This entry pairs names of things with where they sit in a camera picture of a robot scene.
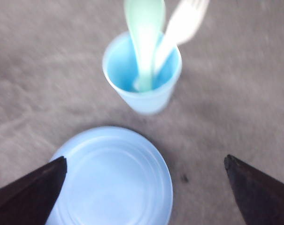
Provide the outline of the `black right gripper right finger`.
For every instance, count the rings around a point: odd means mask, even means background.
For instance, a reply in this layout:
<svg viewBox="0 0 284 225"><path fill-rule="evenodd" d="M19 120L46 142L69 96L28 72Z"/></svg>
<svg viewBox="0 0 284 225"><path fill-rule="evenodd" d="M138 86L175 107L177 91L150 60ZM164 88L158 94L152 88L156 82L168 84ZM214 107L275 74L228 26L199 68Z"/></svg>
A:
<svg viewBox="0 0 284 225"><path fill-rule="evenodd" d="M284 225L284 183L230 154L224 167L247 225Z"/></svg>

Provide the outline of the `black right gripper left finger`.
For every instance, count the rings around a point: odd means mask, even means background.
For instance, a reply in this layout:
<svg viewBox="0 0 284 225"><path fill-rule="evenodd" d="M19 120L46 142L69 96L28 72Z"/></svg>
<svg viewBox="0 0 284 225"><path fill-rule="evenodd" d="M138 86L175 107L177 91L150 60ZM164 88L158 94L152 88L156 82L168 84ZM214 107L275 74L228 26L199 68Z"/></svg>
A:
<svg viewBox="0 0 284 225"><path fill-rule="evenodd" d="M0 188L0 225L44 225L66 174L67 160L59 157Z"/></svg>

